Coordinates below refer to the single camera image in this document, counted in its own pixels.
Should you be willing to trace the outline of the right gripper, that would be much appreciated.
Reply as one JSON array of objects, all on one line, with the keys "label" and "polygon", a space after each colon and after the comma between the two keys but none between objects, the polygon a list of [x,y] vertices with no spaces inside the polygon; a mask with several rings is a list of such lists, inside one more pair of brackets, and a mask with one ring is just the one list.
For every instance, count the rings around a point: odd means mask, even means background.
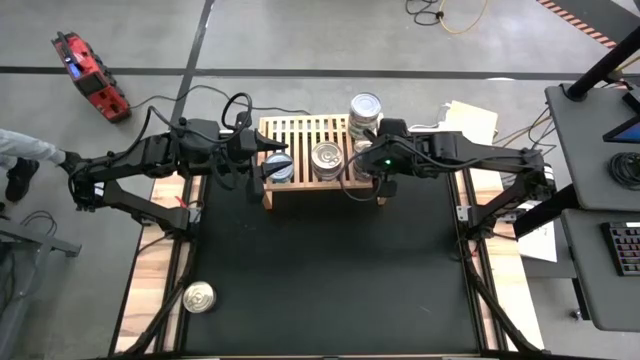
[{"label": "right gripper", "polygon": [[378,135],[371,129],[365,129],[363,135],[371,146],[359,155],[359,166],[367,173],[383,175],[373,179],[377,198],[396,196],[398,184],[391,175],[433,176],[430,163],[423,158],[429,157],[431,135]]}]

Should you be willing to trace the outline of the grey side desk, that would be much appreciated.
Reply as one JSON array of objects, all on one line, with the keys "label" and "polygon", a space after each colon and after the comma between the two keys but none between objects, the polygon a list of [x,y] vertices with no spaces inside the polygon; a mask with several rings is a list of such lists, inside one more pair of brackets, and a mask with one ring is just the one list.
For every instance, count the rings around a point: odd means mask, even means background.
[{"label": "grey side desk", "polygon": [[640,222],[640,213],[565,210],[561,222],[586,314],[604,331],[640,332],[640,276],[619,276],[601,225]]},{"label": "grey side desk", "polygon": [[640,153],[640,144],[612,143],[603,136],[632,119],[624,91],[593,88],[582,101],[565,96],[560,86],[545,89],[547,104],[567,163],[578,203],[583,209],[640,212],[640,191],[629,190],[607,172],[617,153]]}]

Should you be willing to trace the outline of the black metal table frame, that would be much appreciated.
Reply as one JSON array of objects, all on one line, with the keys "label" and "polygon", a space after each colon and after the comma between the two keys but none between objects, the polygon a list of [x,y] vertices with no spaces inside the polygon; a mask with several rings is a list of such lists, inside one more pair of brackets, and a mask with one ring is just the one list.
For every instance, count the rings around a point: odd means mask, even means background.
[{"label": "black metal table frame", "polygon": [[174,357],[478,354],[486,287],[455,218],[453,173],[399,182],[383,206],[309,191],[266,210],[210,189],[185,274],[217,300],[187,314]]}]

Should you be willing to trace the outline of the grey metal stand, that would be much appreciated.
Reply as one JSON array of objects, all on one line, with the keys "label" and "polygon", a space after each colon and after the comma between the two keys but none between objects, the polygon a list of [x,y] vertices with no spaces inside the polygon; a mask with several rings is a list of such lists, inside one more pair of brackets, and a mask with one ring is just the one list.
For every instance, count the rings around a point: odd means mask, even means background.
[{"label": "grey metal stand", "polygon": [[77,257],[81,246],[55,237],[58,224],[47,211],[20,222],[3,211],[0,202],[0,360],[9,360],[50,253]]}]

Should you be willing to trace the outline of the person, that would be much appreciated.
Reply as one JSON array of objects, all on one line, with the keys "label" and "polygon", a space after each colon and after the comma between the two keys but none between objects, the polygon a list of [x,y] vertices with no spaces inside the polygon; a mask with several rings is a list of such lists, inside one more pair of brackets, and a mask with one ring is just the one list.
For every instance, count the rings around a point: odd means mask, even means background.
[{"label": "person", "polygon": [[12,203],[26,196],[40,161],[49,161],[71,174],[80,160],[78,153],[64,151],[38,138],[0,128],[0,169],[6,171],[8,183],[5,198]]}]

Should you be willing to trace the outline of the yellow paper sheet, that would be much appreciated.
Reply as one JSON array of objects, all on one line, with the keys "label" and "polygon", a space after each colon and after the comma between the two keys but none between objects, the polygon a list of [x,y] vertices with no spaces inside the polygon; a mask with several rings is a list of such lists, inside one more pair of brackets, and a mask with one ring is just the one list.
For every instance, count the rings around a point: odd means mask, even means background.
[{"label": "yellow paper sheet", "polygon": [[452,100],[445,115],[445,123],[460,129],[483,130],[488,133],[488,137],[493,138],[498,117],[496,112]]}]

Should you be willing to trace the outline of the black metal post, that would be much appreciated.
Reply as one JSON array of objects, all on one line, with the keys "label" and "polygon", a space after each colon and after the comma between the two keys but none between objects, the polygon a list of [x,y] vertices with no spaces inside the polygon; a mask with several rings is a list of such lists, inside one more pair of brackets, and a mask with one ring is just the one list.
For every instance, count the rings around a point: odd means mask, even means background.
[{"label": "black metal post", "polygon": [[562,86],[567,98],[572,101],[582,101],[588,91],[598,82],[603,81],[611,72],[640,49],[640,25],[618,43],[608,54],[599,60],[574,84]]}]

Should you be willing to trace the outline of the teal label seafood can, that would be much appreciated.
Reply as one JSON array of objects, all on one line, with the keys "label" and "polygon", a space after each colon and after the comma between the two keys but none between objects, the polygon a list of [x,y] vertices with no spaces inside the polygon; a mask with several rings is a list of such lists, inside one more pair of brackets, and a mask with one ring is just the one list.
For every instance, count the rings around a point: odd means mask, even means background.
[{"label": "teal label seafood can", "polygon": [[278,169],[276,172],[269,176],[269,179],[273,183],[288,183],[291,182],[294,176],[293,159],[286,153],[276,152],[268,156],[265,160],[266,164],[279,164],[288,162],[289,165]]}]

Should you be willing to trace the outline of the wooden slatted shelf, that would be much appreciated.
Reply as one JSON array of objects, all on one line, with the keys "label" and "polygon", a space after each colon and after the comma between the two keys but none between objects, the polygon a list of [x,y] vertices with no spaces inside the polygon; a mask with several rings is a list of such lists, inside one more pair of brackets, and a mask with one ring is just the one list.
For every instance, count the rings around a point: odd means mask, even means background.
[{"label": "wooden slatted shelf", "polygon": [[360,182],[354,178],[354,164],[342,173],[341,181],[320,182],[313,174],[311,160],[313,147],[320,142],[337,143],[343,150],[344,161],[353,155],[356,142],[348,129],[347,114],[298,115],[262,117],[259,132],[267,138],[284,142],[288,148],[282,150],[293,159],[294,176],[288,183],[265,181],[265,195],[262,204],[266,210],[273,207],[274,194],[293,191],[324,191],[345,189],[367,189],[372,182]]}]

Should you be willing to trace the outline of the black metal beam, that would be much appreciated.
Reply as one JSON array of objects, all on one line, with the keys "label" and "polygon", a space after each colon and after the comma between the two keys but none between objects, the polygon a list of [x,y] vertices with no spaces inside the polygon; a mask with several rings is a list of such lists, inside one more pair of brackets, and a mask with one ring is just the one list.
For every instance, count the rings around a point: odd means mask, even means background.
[{"label": "black metal beam", "polygon": [[558,191],[550,199],[541,202],[519,217],[513,224],[515,235],[520,238],[556,219],[565,209],[577,209],[579,203],[573,185]]}]

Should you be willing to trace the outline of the red tool case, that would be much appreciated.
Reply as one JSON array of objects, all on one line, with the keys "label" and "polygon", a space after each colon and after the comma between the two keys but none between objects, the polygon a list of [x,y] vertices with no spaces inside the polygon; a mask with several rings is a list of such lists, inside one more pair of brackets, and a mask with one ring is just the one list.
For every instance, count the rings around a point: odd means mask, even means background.
[{"label": "red tool case", "polygon": [[131,106],[113,73],[75,32],[57,32],[51,40],[64,69],[81,95],[109,122],[131,116]]}]

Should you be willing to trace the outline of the black keyboard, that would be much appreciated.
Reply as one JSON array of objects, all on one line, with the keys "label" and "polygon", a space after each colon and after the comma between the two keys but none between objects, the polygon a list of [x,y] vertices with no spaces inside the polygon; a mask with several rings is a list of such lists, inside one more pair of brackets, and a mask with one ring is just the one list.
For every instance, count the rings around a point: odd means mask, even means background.
[{"label": "black keyboard", "polygon": [[640,276],[640,222],[607,222],[601,229],[618,275]]}]

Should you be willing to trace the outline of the pale lid seafood can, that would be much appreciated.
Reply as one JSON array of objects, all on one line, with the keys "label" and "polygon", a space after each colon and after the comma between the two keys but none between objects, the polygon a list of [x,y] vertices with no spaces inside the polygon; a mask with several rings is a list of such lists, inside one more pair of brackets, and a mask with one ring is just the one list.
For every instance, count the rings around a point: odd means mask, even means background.
[{"label": "pale lid seafood can", "polygon": [[216,290],[205,281],[193,282],[186,287],[182,296],[183,307],[193,314],[211,310],[216,300]]}]

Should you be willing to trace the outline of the black tablet screen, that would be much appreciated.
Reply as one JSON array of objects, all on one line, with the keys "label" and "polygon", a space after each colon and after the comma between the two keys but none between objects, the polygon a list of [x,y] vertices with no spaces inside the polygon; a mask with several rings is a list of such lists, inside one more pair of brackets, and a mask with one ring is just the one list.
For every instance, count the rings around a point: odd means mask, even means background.
[{"label": "black tablet screen", "polygon": [[604,142],[640,144],[640,88],[629,90],[623,102],[635,115],[603,135]]}]

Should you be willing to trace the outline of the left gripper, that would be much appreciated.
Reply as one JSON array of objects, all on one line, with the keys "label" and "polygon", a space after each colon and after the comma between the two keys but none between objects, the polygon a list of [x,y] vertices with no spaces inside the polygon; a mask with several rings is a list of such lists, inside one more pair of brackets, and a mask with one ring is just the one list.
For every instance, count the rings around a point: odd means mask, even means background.
[{"label": "left gripper", "polygon": [[[242,165],[251,160],[257,152],[285,150],[288,145],[262,135],[258,130],[243,129],[235,136],[232,133],[221,133],[224,141],[218,155],[219,165]],[[261,202],[264,197],[264,181],[276,172],[292,165],[290,160],[263,162],[252,165],[247,181],[247,200],[250,203]]]}]

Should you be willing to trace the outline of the white paper sheet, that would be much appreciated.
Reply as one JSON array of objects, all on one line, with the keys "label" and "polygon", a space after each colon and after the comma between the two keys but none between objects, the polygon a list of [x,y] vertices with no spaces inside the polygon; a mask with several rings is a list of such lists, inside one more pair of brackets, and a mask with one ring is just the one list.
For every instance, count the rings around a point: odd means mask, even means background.
[{"label": "white paper sheet", "polygon": [[547,222],[526,235],[518,236],[518,248],[521,256],[556,263],[554,223]]}]

